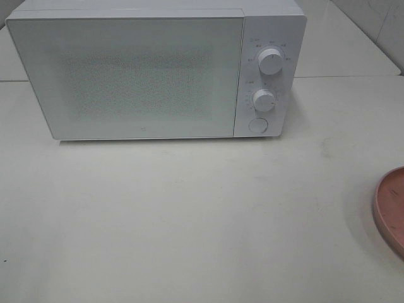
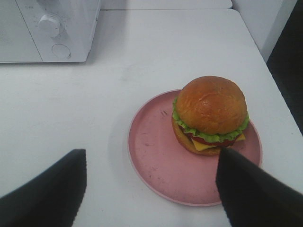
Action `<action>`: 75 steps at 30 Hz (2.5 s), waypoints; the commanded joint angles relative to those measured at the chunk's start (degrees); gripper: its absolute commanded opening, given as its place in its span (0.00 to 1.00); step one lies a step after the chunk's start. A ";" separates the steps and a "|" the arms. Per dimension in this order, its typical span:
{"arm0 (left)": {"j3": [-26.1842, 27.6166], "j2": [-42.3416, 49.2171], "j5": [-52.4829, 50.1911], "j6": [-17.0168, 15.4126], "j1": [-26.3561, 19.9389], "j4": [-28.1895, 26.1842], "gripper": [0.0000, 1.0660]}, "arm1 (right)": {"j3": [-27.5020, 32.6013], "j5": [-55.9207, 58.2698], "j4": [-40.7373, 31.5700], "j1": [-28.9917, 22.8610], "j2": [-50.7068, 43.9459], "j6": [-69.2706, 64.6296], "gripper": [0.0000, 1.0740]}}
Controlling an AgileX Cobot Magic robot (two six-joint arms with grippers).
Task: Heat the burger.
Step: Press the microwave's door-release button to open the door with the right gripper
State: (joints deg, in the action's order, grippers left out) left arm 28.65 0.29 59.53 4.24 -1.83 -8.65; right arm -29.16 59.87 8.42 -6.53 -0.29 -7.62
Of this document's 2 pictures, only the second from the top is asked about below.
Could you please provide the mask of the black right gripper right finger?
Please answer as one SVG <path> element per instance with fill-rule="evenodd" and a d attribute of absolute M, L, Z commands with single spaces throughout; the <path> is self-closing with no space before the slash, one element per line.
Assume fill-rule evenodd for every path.
<path fill-rule="evenodd" d="M 303 225 L 303 195 L 231 148 L 220 152 L 215 182 L 233 227 Z"/>

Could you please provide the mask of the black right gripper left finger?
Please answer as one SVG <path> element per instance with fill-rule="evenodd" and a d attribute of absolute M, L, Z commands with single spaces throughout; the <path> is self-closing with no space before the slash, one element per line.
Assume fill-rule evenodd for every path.
<path fill-rule="evenodd" d="M 85 149 L 74 149 L 0 199 L 2 227 L 71 227 L 87 187 Z"/>

